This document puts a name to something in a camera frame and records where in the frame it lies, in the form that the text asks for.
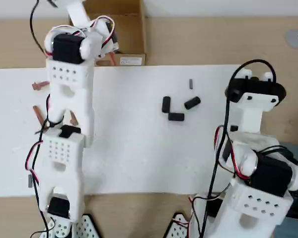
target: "black cylinder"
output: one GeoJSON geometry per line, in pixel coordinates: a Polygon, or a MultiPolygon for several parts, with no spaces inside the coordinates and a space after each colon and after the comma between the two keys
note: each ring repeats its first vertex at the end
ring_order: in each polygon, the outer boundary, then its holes
{"type": "Polygon", "coordinates": [[[187,101],[184,103],[184,107],[189,110],[193,107],[195,107],[196,105],[200,104],[201,103],[201,99],[199,97],[195,97],[195,98],[192,98],[191,100],[187,101]]]}
{"type": "Polygon", "coordinates": [[[168,120],[184,121],[184,113],[169,113],[168,120]]]}
{"type": "Polygon", "coordinates": [[[163,100],[162,100],[162,112],[163,113],[170,112],[170,104],[171,104],[171,98],[168,96],[163,97],[163,100]]]}

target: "label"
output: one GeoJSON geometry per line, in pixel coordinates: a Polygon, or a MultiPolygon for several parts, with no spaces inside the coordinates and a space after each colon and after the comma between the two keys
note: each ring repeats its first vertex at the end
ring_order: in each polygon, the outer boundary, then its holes
{"type": "Polygon", "coordinates": [[[120,65],[141,65],[143,58],[141,57],[121,57],[120,65]]]}

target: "cardboard box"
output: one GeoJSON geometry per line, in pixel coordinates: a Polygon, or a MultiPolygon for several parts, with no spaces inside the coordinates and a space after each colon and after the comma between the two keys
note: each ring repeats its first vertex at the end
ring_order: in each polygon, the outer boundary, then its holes
{"type": "MultiPolygon", "coordinates": [[[[119,43],[115,54],[117,65],[145,65],[146,28],[142,0],[87,0],[84,6],[90,19],[108,15],[115,21],[119,43]]],[[[110,56],[106,55],[97,65],[111,66],[110,56]]]]}

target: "wooden table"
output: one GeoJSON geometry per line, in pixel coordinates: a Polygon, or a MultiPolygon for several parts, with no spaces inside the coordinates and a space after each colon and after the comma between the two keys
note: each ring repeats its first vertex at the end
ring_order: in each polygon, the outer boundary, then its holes
{"type": "MultiPolygon", "coordinates": [[[[40,42],[52,26],[66,22],[35,21],[40,42]]],[[[298,50],[289,48],[284,40],[289,29],[298,29],[298,17],[148,19],[147,65],[268,60],[288,95],[264,115],[263,132],[276,135],[281,141],[298,143],[298,50]]],[[[0,20],[0,68],[44,66],[28,20],[0,20]]],[[[263,68],[252,69],[257,72],[263,68]]],[[[86,211],[93,214],[103,237],[110,238],[162,237],[174,212],[188,215],[190,211],[187,196],[174,194],[87,196],[86,204],[86,211]]],[[[0,237],[26,238],[42,228],[33,197],[0,198],[0,237]]]]}

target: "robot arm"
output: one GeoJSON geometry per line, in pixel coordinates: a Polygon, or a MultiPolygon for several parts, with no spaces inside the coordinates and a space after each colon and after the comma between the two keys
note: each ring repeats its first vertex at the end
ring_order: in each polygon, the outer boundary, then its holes
{"type": "Polygon", "coordinates": [[[39,155],[39,207],[54,218],[55,227],[66,227],[57,237],[65,238],[70,232],[76,237],[76,223],[85,208],[82,154],[94,137],[94,61],[117,50],[118,43],[114,21],[108,16],[90,21],[83,0],[49,2],[66,8],[73,26],[52,28],[44,42],[50,82],[50,128],[43,134],[39,155]],[[66,110],[75,114],[79,127],[63,125],[66,110]]]}
{"type": "Polygon", "coordinates": [[[228,132],[220,161],[247,179],[232,178],[214,222],[207,227],[207,238],[269,238],[292,205],[289,190],[298,190],[298,166],[280,153],[265,153],[271,146],[279,147],[279,142],[260,134],[262,113],[286,96],[283,86],[272,84],[270,78],[265,73],[258,81],[244,69],[226,92],[242,110],[242,120],[237,131],[228,132]]]}

